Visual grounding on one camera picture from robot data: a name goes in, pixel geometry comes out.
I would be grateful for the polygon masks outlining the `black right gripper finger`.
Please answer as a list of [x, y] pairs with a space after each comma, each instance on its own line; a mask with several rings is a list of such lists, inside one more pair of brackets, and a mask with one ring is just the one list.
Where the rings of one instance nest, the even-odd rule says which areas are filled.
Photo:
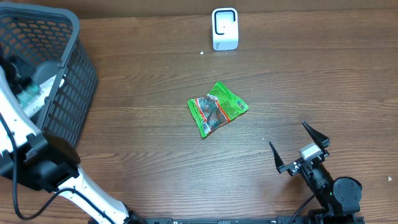
[[317, 130], [313, 129], [308, 123], [302, 121], [302, 125], [306, 129], [307, 133], [313, 139], [314, 143], [320, 148], [325, 149], [330, 145], [330, 138], [326, 135], [318, 132]]
[[275, 167], [279, 173], [282, 173], [283, 169], [285, 167], [285, 164], [284, 164], [283, 160], [281, 159], [281, 157], [279, 156], [279, 153], [277, 152], [276, 148], [274, 147], [274, 145], [271, 141], [269, 141], [269, 145], [270, 145], [271, 150], [274, 155]]

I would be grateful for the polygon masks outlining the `green haribo candy bag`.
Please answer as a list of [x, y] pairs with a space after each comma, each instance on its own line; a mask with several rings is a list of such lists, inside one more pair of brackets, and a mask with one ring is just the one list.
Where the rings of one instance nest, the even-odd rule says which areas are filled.
[[202, 138], [206, 138], [249, 109], [249, 106], [221, 81], [217, 81], [206, 96], [190, 99], [187, 104]]

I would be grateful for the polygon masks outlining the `white tube with gold cap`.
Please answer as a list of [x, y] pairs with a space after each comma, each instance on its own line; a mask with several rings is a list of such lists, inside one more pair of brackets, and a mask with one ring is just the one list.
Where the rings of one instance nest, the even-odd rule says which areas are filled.
[[33, 117], [33, 115], [37, 114], [44, 106], [45, 99], [50, 94], [55, 78], [56, 75], [40, 84], [38, 86], [39, 91], [22, 107], [28, 117]]

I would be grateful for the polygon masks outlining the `teal packet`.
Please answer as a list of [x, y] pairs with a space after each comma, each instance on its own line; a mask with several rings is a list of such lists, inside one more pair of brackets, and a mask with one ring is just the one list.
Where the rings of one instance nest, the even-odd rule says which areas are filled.
[[17, 94], [17, 100], [22, 107], [26, 107], [40, 93], [41, 88], [35, 84], [28, 85]]

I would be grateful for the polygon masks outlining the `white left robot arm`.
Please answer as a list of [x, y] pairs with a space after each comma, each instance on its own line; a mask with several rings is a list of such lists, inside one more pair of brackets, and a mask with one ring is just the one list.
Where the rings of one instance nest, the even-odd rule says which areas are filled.
[[8, 85], [8, 76], [19, 72], [13, 63], [1, 59], [1, 175], [12, 180], [16, 215], [17, 186], [46, 190], [56, 199], [62, 196], [91, 216], [91, 223], [144, 223], [136, 212], [109, 196], [85, 173], [80, 157], [65, 139], [41, 131], [25, 114]]

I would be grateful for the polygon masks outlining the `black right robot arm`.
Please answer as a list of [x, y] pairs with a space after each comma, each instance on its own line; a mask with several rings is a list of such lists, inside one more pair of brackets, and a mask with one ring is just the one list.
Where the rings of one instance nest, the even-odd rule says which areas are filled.
[[300, 174], [312, 192], [297, 211], [289, 217], [289, 223], [364, 223], [357, 217], [360, 211], [362, 185], [352, 177], [333, 179], [323, 162], [329, 156], [327, 147], [330, 138], [313, 129], [305, 121], [302, 125], [313, 139], [301, 148], [300, 157], [290, 164], [284, 164], [273, 143], [269, 143], [274, 155], [275, 166], [281, 174]]

